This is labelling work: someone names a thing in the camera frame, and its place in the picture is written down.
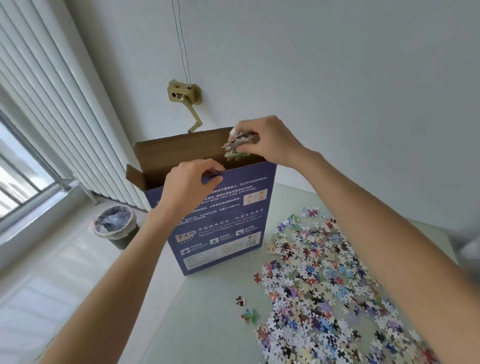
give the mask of wall-mounted device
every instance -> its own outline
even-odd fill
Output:
[[[196,123],[188,130],[188,132],[193,133],[203,125],[192,107],[192,105],[200,105],[202,103],[202,90],[196,84],[188,85],[175,80],[171,80],[168,83],[167,90],[168,98],[171,102],[181,102],[192,113]]]

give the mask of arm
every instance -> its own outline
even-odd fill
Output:
[[[166,178],[162,198],[100,282],[46,350],[41,364],[114,364],[127,344],[158,258],[173,228],[222,181],[202,184],[212,159],[181,163]]]
[[[308,180],[443,364],[478,363],[480,296],[460,267],[405,218],[303,147],[276,117],[241,121],[236,130],[260,135],[257,145],[239,152],[292,167]]]

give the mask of vertical blinds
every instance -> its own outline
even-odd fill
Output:
[[[0,84],[87,189],[148,208],[125,179],[136,158],[62,1],[0,0]]]

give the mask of hand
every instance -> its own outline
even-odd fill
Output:
[[[207,170],[221,172],[225,168],[213,159],[197,159],[173,167],[165,179],[162,198],[152,212],[160,210],[175,223],[190,214],[222,182],[223,177],[216,176],[203,184],[202,174]]]
[[[260,136],[260,142],[242,144],[237,148],[238,152],[258,154],[269,162],[282,166],[295,168],[295,162],[300,158],[299,152],[305,149],[275,115],[240,121],[235,126],[235,131],[255,132]]]

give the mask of trash can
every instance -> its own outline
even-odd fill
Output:
[[[94,223],[94,233],[125,249],[139,230],[137,215],[128,206],[114,206],[100,214]]]

